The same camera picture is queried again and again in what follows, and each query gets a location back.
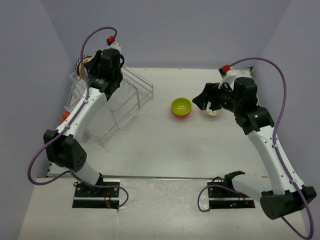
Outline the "cream floral patterned bowl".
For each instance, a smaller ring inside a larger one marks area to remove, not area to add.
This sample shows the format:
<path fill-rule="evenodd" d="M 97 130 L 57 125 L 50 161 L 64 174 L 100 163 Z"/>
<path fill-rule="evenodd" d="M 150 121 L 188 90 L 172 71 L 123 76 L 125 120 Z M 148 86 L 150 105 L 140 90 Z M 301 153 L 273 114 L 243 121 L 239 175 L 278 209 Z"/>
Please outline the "cream floral patterned bowl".
<path fill-rule="evenodd" d="M 221 108 L 221 109 L 212 110 L 208 106 L 206 110 L 204 110 L 204 112 L 210 117 L 217 117 L 223 112 L 223 109 Z"/>

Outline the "lime green bowl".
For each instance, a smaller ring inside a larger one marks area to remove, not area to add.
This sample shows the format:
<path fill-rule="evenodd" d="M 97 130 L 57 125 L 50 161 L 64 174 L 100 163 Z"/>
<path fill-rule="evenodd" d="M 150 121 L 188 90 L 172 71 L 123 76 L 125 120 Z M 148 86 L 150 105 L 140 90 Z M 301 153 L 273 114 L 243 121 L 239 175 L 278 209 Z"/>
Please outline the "lime green bowl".
<path fill-rule="evenodd" d="M 189 99 L 184 97 L 176 98 L 172 101 L 170 109 L 178 114 L 182 114 L 192 110 L 192 103 Z"/>

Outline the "orange plastic bowl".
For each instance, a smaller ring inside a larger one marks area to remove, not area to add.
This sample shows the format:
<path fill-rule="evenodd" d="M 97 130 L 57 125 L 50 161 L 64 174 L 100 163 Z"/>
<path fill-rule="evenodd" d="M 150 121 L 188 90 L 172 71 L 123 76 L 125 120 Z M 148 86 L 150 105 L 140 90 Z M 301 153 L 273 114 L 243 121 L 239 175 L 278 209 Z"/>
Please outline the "orange plastic bowl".
<path fill-rule="evenodd" d="M 188 112 L 177 113 L 173 109 L 171 109 L 171 112 L 172 112 L 173 116 L 175 118 L 177 118 L 177 119 L 186 119 L 186 118 L 189 117 L 189 115 L 191 114 L 192 110 L 190 110 Z"/>

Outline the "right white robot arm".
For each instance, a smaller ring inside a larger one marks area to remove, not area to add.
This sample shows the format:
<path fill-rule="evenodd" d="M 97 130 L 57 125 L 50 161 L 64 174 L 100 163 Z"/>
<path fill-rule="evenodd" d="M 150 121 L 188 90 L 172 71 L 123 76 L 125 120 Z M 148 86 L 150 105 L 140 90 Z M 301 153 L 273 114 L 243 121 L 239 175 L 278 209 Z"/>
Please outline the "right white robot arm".
<path fill-rule="evenodd" d="M 221 183 L 212 184 L 211 188 L 223 189 L 230 197 L 248 196 L 260 203 L 269 219 L 275 220 L 303 210 L 317 193 L 314 187 L 305 186 L 291 166 L 274 133 L 275 123 L 269 111 L 258 104 L 257 91 L 252 78 L 238 77 L 233 87 L 226 82 L 206 83 L 192 101 L 201 110 L 209 107 L 234 114 L 236 123 L 255 146 L 270 180 L 270 184 L 265 184 L 239 170 L 226 174 Z"/>

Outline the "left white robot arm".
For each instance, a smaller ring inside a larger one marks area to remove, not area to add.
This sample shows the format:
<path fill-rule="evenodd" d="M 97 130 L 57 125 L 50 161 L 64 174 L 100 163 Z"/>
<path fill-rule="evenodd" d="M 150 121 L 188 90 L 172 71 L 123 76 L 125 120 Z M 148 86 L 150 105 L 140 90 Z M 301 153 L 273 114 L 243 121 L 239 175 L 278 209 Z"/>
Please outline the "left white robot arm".
<path fill-rule="evenodd" d="M 80 140 L 97 111 L 120 87 L 123 64 L 124 57 L 119 50 L 97 51 L 84 66 L 88 88 L 81 100 L 56 130 L 47 130 L 43 135 L 48 160 L 86 182 L 87 192 L 94 197 L 103 193 L 104 184 L 99 181 L 100 173 L 87 163 L 87 153 Z"/>

